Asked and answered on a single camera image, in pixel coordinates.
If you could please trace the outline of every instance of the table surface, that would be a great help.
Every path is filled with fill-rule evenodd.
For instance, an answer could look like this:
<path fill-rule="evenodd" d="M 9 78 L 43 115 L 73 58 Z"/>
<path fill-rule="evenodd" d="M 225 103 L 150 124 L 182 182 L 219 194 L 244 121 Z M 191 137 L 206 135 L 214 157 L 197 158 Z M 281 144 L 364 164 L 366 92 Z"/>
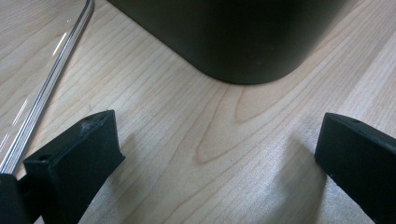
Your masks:
<path fill-rule="evenodd" d="M 294 72 L 237 86 L 97 0 L 28 155 L 114 109 L 126 160 L 80 223 L 372 223 L 313 153 L 326 112 L 396 136 L 395 11 L 360 0 Z"/>

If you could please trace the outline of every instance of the black clamp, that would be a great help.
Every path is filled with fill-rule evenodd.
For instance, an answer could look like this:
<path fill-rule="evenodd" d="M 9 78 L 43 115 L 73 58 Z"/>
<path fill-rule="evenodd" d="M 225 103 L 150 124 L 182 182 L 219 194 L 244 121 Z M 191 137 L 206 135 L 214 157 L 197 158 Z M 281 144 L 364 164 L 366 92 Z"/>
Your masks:
<path fill-rule="evenodd" d="M 26 176 L 0 175 L 0 223 L 78 223 L 125 158 L 115 113 L 80 120 L 23 161 Z"/>
<path fill-rule="evenodd" d="M 396 139 L 328 113 L 315 160 L 375 223 L 396 223 Z"/>

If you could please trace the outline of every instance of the black object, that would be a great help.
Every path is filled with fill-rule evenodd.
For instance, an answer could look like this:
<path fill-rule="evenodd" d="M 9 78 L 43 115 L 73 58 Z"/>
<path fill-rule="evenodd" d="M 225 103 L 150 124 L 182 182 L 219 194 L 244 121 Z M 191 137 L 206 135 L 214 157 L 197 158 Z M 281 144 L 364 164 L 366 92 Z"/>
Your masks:
<path fill-rule="evenodd" d="M 315 159 L 375 223 L 396 223 L 396 139 L 327 113 Z"/>
<path fill-rule="evenodd" d="M 46 223 L 78 223 L 123 160 L 114 111 L 82 119 L 24 160 L 27 175 L 17 187 L 15 177 L 0 175 L 0 223 L 34 222 L 40 215 Z"/>
<path fill-rule="evenodd" d="M 108 0 L 207 75 L 281 78 L 305 59 L 347 0 Z"/>

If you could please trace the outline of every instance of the clear plastic sheet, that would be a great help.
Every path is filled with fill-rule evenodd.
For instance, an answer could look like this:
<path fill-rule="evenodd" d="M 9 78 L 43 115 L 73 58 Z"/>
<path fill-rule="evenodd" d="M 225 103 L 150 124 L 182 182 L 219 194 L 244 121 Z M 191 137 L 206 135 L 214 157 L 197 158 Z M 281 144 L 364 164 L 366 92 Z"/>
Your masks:
<path fill-rule="evenodd" d="M 0 2 L 0 173 L 14 173 L 93 1 Z"/>

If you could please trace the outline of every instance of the glass edge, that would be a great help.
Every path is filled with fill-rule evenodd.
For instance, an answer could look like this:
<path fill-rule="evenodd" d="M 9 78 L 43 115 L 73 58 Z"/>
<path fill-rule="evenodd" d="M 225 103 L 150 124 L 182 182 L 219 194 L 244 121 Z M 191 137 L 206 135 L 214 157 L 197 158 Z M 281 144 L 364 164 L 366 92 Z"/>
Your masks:
<path fill-rule="evenodd" d="M 70 35 L 67 37 L 61 53 L 52 66 L 49 75 L 47 76 L 46 81 L 44 82 L 44 85 L 27 116 L 27 119 L 22 124 L 20 130 L 17 133 L 17 137 L 8 150 L 8 153 L 4 157 L 0 165 L 0 174 L 15 175 L 17 168 L 21 163 L 21 158 L 28 147 L 27 143 L 31 138 L 32 132 L 35 129 L 35 126 L 41 117 L 41 113 L 51 96 L 53 87 L 57 83 L 58 77 L 64 70 L 64 65 L 70 59 L 70 56 L 72 55 L 79 38 L 81 37 L 88 21 L 90 20 L 93 13 L 93 8 L 94 0 L 87 0 L 84 8 L 78 16 L 76 24 L 73 26 Z"/>

